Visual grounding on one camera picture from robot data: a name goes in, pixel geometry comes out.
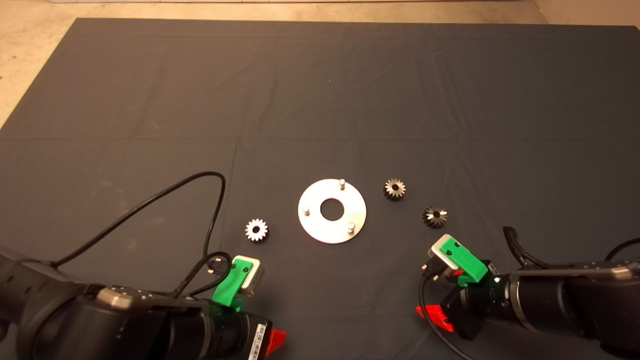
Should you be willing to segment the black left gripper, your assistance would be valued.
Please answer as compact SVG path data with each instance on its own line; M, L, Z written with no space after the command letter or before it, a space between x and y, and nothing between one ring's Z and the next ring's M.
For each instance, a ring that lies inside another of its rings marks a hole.
M210 335L204 360L264 360L285 344L287 333L267 317L211 305Z

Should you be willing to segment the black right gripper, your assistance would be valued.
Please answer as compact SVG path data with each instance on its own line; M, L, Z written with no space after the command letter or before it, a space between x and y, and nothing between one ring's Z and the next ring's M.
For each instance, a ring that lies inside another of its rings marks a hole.
M463 269L451 273L464 275ZM506 280L484 279L466 287L455 287L439 305L416 306L419 317L466 341L475 340L487 324L506 324Z

